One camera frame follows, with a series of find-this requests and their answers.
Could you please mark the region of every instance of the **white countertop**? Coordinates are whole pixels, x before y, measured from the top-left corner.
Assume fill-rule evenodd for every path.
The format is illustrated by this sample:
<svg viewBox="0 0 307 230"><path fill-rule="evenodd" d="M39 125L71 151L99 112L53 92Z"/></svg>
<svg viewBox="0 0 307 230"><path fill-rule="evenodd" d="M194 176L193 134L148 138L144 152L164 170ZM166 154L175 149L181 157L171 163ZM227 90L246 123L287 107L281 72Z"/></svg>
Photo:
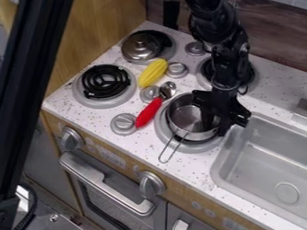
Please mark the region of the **white countertop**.
<svg viewBox="0 0 307 230"><path fill-rule="evenodd" d="M164 77L158 85L172 80L179 87L177 94L202 89L194 74L199 62L205 57L192 57L186 54L184 47L193 41L188 34L167 29L152 22L144 22L139 30L150 29L164 31L170 34L178 45L178 51L171 61L185 63L190 74L182 79ZM91 63L117 64L127 67L138 77L145 66L137 66L126 62L120 53L120 43L108 50ZM258 87L239 101L251 111L260 112L274 119L292 123L292 110L301 98L307 98L307 73L268 61L264 58L250 56L250 61L258 69L261 80ZM95 110L78 103L72 94L71 79L43 102L43 109L81 128L85 132L121 149L128 155L142 161L155 169L171 176L177 181L184 182L198 193L248 218L250 221L266 228L278 230L301 230L302 228L284 220L245 199L219 188L210 177L210 167L221 148L203 154L176 153L167 163L161 164L158 155L164 144L155 135L154 123L127 137L115 135L110 129L110 121L120 113L137 115L145 106L139 99L139 89L128 102L114 109Z"/></svg>

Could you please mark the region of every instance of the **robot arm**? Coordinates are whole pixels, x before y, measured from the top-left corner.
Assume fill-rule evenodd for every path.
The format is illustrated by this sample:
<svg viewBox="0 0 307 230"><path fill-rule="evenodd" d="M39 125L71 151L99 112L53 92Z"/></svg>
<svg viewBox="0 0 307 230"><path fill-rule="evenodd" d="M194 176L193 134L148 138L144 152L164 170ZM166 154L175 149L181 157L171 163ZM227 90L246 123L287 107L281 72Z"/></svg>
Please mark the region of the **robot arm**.
<svg viewBox="0 0 307 230"><path fill-rule="evenodd" d="M189 29L196 40L212 46L212 91L193 91L194 104L202 110L210 128L214 116L221 119L218 135L233 124L245 127L251 113L237 101L239 88L253 77L250 71L248 35L233 7L224 0L186 0L191 15Z"/></svg>

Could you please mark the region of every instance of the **oven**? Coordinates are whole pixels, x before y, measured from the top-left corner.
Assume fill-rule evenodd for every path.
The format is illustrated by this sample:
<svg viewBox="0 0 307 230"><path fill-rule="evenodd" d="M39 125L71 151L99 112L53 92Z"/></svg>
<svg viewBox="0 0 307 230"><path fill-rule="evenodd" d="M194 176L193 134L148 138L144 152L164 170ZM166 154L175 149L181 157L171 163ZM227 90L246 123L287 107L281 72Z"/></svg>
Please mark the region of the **oven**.
<svg viewBox="0 0 307 230"><path fill-rule="evenodd" d="M167 202L145 199L139 184L81 150L64 152L60 164L72 176L84 215L106 230L165 230Z"/></svg>

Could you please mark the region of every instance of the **pot handle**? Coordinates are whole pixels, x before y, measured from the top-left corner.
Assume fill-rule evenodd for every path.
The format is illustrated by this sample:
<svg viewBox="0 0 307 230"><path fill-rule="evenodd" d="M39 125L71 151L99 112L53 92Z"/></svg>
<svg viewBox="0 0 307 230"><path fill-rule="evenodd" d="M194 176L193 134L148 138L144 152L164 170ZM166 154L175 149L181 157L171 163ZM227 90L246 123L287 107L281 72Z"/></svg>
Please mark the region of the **pot handle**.
<svg viewBox="0 0 307 230"><path fill-rule="evenodd" d="M171 138L169 139L169 141L167 142L166 146L164 147L164 149L161 151L161 153L159 154L159 162L162 164L166 164L168 163L172 157L174 156L174 154L177 152L178 148L181 146L182 142L184 141L184 139L187 137L187 135L189 134L188 132L185 134L185 136L181 139L181 141L177 144L177 146L175 147L174 151L172 151L171 155L169 156L169 158L166 159L166 161L162 160L162 156L165 152L165 150L167 149L167 147L170 145L171 141L175 138L176 133L178 132L178 130L176 130L176 132L171 136Z"/></svg>

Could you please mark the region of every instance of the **sink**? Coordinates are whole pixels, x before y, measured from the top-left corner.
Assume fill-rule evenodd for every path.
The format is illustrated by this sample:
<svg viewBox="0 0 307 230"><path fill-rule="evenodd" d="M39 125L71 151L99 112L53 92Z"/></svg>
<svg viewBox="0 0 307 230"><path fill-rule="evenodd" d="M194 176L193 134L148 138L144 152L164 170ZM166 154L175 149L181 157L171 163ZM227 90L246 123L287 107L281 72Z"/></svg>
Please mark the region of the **sink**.
<svg viewBox="0 0 307 230"><path fill-rule="evenodd" d="M221 188L307 228L307 132L254 114L211 168Z"/></svg>

